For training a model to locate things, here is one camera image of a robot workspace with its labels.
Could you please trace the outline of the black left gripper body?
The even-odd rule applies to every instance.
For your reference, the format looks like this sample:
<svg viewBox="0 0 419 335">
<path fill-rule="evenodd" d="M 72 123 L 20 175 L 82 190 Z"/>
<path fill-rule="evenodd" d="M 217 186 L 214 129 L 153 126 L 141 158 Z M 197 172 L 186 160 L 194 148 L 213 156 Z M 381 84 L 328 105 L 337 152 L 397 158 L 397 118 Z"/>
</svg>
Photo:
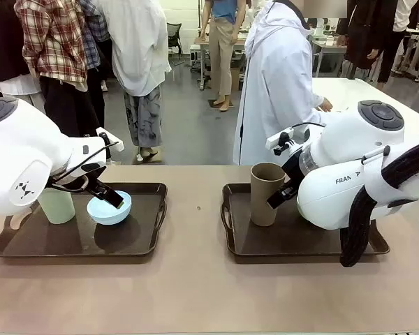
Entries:
<svg viewBox="0 0 419 335">
<path fill-rule="evenodd" d="M 75 171 L 65 172 L 48 179 L 48 187 L 67 193 L 87 192 L 92 195 L 107 195 L 108 187 L 98 178 L 105 171 L 106 166 L 94 170 L 84 171 L 79 167 Z"/>
</svg>

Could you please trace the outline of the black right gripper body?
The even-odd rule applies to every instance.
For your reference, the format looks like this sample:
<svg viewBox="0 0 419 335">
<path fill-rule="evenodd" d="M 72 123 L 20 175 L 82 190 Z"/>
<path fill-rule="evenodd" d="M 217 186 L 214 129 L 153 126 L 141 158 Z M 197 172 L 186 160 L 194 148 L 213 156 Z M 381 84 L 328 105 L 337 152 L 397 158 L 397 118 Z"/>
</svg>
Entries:
<svg viewBox="0 0 419 335">
<path fill-rule="evenodd" d="M 288 184 L 293 190 L 298 190 L 302 180 L 303 172 L 300 168 L 300 155 L 301 152 L 295 152 L 289 159 L 282 165 L 282 170 L 289 177 Z"/>
</svg>

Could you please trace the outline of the brown tall cup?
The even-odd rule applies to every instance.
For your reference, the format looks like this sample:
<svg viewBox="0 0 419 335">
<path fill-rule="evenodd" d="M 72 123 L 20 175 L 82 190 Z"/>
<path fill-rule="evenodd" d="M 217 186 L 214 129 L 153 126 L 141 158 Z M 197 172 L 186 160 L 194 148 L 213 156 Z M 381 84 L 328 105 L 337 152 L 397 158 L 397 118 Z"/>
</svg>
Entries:
<svg viewBox="0 0 419 335">
<path fill-rule="evenodd" d="M 259 163 L 251 168 L 251 221 L 261 227 L 271 226 L 277 214 L 267 200 L 284 184 L 286 174 L 280 165 Z"/>
</svg>

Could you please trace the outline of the light blue bowl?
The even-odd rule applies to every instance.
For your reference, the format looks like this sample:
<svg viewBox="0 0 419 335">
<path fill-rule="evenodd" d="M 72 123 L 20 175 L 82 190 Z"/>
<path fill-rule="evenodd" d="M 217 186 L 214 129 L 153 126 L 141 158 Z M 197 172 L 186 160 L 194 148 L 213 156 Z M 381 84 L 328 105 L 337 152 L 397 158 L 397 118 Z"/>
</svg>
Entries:
<svg viewBox="0 0 419 335">
<path fill-rule="evenodd" d="M 130 213 L 132 198 L 123 191 L 117 191 L 117 194 L 122 196 L 122 204 L 116 208 L 104 200 L 92 198 L 87 204 L 87 213 L 98 224 L 101 225 L 116 225 L 121 223 Z"/>
</svg>

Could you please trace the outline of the light green tall cup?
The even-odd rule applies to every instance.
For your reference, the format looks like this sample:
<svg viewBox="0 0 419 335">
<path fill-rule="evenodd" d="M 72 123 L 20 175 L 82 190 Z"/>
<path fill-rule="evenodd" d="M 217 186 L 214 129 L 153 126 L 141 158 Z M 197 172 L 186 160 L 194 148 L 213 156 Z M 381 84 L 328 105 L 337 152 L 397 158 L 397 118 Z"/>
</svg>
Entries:
<svg viewBox="0 0 419 335">
<path fill-rule="evenodd" d="M 75 216 L 71 194 L 53 188 L 46 188 L 39 196 L 38 203 L 51 224 L 64 224 Z"/>
</svg>

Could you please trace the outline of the dark brown serving tray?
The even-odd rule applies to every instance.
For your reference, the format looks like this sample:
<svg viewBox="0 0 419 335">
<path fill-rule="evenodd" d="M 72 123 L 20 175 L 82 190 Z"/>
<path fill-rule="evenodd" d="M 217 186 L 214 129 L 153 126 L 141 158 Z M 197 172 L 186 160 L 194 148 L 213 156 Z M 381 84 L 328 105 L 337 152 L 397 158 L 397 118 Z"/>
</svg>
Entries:
<svg viewBox="0 0 419 335">
<path fill-rule="evenodd" d="M 238 262 L 264 262 L 273 258 L 341 255 L 338 230 L 324 230 L 301 217 L 296 199 L 284 202 L 270 227 L 251 221 L 251 187 L 246 183 L 222 188 L 221 220 L 228 250 Z"/>
<path fill-rule="evenodd" d="M 4 221 L 0 234 L 0 258 L 145 257 L 153 252 L 166 215 L 167 187 L 163 183 L 112 183 L 128 193 L 132 206 L 116 225 L 101 225 L 87 213 L 88 193 L 73 195 L 75 216 L 60 225 L 51 224 L 38 203 L 22 218 L 20 226 Z"/>
</svg>

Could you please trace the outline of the person in white coat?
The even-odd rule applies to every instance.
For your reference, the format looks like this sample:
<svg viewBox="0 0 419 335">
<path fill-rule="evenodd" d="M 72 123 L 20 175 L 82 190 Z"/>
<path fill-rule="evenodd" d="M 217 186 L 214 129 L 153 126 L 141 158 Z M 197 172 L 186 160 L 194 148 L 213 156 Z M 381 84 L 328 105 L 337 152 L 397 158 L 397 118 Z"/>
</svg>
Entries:
<svg viewBox="0 0 419 335">
<path fill-rule="evenodd" d="M 247 68 L 240 99 L 233 162 L 279 163 L 266 140 L 297 124 L 326 125 L 335 117 L 313 91 L 309 27 L 303 0 L 271 0 L 257 14 L 245 43 Z"/>
</svg>

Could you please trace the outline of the white table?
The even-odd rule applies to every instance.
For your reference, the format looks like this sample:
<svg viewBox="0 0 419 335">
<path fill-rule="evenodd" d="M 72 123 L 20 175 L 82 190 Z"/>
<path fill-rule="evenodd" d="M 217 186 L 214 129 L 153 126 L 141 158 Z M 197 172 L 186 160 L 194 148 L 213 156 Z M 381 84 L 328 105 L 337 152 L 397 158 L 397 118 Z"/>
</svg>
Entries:
<svg viewBox="0 0 419 335">
<path fill-rule="evenodd" d="M 378 100 L 395 107 L 407 124 L 419 124 L 419 114 L 416 111 L 363 80 L 338 77 L 313 77 L 312 80 L 314 91 L 326 97 L 334 109 L 343 110 L 358 101 Z"/>
</svg>

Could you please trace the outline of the grey workbench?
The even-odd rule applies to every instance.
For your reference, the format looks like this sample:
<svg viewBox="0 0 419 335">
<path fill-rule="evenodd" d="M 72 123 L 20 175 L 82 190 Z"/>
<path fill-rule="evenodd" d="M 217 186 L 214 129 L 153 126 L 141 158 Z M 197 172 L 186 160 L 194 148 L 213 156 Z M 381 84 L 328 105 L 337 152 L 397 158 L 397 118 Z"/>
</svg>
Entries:
<svg viewBox="0 0 419 335">
<path fill-rule="evenodd" d="M 311 40 L 313 77 L 337 77 L 346 53 L 346 46 L 335 42 L 326 44 L 326 40 Z"/>
</svg>

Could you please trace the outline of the person in loose white shirt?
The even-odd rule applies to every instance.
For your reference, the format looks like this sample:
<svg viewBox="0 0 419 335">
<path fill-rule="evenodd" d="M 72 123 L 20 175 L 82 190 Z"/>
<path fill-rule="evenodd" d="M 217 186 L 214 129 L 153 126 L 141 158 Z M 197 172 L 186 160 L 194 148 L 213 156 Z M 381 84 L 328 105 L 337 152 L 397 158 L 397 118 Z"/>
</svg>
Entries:
<svg viewBox="0 0 419 335">
<path fill-rule="evenodd" d="M 161 85 L 171 71 L 167 21 L 159 0 L 96 0 L 112 41 L 135 162 L 161 162 Z"/>
</svg>

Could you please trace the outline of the person in beige trousers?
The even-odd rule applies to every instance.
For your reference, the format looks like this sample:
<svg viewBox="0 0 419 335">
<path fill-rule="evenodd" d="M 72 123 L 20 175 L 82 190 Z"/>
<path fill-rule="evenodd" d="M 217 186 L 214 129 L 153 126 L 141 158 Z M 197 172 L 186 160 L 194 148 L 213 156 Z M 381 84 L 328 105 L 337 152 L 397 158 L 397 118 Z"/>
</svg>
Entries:
<svg viewBox="0 0 419 335">
<path fill-rule="evenodd" d="M 203 5 L 200 40 L 204 42 L 205 33 L 209 33 L 211 85 L 217 94 L 213 105 L 222 112 L 230 107 L 230 63 L 248 3 L 249 0 L 205 0 Z"/>
</svg>

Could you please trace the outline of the person in red plaid shirt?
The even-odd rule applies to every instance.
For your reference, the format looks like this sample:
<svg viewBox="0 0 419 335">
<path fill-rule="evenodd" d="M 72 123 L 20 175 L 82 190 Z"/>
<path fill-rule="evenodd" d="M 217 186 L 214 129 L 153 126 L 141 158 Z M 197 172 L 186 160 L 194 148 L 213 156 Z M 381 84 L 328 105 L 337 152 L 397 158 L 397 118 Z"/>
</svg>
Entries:
<svg viewBox="0 0 419 335">
<path fill-rule="evenodd" d="M 16 0 L 22 56 L 39 80 L 46 115 L 70 137 L 95 136 L 100 126 L 87 87 L 84 16 L 76 0 Z"/>
</svg>

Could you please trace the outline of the person in blue checked shirt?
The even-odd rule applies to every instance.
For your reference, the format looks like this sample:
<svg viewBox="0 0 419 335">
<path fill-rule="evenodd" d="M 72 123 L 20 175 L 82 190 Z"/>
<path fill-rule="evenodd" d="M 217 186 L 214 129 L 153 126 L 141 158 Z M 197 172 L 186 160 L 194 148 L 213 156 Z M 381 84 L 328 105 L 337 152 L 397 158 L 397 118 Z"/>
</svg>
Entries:
<svg viewBox="0 0 419 335">
<path fill-rule="evenodd" d="M 97 43 L 110 38 L 107 23 L 93 0 L 78 0 L 84 15 L 82 40 L 87 61 L 87 86 L 100 127 L 105 126 L 105 101 L 99 67 L 101 57 Z"/>
</svg>

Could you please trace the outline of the person in black clothes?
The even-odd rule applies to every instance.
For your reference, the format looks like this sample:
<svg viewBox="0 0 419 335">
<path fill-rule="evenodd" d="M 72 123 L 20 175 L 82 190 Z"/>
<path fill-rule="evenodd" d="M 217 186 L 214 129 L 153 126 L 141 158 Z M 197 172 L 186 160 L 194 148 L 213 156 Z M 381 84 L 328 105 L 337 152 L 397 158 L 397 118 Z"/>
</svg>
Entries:
<svg viewBox="0 0 419 335">
<path fill-rule="evenodd" d="M 418 9 L 418 4 L 419 0 L 348 0 L 344 59 L 351 68 L 366 72 L 382 56 L 376 85 L 380 90 L 388 82 L 399 45 L 411 23 L 411 13 Z"/>
</svg>

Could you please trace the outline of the black office chair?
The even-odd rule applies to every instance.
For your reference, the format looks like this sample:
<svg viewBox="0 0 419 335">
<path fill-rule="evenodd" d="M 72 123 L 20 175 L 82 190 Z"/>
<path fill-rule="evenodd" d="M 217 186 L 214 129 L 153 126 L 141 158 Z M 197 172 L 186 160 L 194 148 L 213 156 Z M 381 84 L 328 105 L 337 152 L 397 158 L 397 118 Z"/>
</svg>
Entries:
<svg viewBox="0 0 419 335">
<path fill-rule="evenodd" d="M 173 54 L 173 50 L 177 49 L 177 60 L 178 63 L 174 62 L 174 58 L 172 57 L 172 64 L 174 66 L 180 65 L 182 62 L 180 61 L 181 55 L 183 53 L 182 51 L 182 44 L 180 39 L 180 29 L 182 27 L 182 24 L 171 24 L 167 23 L 167 32 L 168 32 L 168 49 L 170 50 L 170 53 Z"/>
</svg>

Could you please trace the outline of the person in black top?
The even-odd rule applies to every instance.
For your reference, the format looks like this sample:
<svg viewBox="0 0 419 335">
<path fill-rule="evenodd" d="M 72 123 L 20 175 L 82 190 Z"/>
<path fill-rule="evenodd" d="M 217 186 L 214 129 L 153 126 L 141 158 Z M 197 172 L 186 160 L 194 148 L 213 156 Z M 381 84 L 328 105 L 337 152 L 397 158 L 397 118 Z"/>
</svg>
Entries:
<svg viewBox="0 0 419 335">
<path fill-rule="evenodd" d="M 17 97 L 42 111 L 39 81 L 30 74 L 22 56 L 23 32 L 14 11 L 15 2 L 0 0 L 0 97 Z"/>
</svg>

